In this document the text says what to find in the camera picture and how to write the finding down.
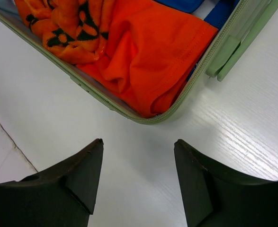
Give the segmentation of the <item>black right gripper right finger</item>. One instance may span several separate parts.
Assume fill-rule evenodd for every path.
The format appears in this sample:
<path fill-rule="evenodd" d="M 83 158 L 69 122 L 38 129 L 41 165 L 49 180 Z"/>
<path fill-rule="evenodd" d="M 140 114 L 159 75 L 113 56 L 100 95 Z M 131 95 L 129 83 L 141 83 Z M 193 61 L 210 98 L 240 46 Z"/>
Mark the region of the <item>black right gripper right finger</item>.
<path fill-rule="evenodd" d="M 188 227 L 278 227 L 278 181 L 232 169 L 184 140 L 174 156 Z"/>

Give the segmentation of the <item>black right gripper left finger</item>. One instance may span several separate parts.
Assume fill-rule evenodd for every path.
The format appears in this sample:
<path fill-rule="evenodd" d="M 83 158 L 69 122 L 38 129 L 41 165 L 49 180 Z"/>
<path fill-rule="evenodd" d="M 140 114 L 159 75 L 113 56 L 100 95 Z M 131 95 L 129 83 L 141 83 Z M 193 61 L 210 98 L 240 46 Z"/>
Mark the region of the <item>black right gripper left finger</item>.
<path fill-rule="evenodd" d="M 96 139 L 41 172 L 0 183 L 0 227 L 86 227 L 96 204 L 103 145 Z"/>

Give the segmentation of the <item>orange black patterned towel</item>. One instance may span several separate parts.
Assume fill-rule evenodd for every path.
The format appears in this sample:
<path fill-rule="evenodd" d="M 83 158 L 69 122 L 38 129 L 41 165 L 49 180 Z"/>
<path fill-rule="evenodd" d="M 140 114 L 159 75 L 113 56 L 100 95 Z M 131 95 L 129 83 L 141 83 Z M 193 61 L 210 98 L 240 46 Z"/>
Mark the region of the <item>orange black patterned towel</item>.
<path fill-rule="evenodd" d="M 24 24 L 43 47 L 70 64 L 99 60 L 108 42 L 114 0 L 17 0 Z"/>

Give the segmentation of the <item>light blue trousers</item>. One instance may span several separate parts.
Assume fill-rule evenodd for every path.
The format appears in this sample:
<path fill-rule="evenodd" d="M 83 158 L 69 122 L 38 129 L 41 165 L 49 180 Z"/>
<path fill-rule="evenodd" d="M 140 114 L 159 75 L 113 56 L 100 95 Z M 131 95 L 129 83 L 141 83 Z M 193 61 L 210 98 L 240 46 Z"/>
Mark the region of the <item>light blue trousers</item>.
<path fill-rule="evenodd" d="M 0 0 L 0 10 L 18 15 L 18 9 L 14 0 Z"/>

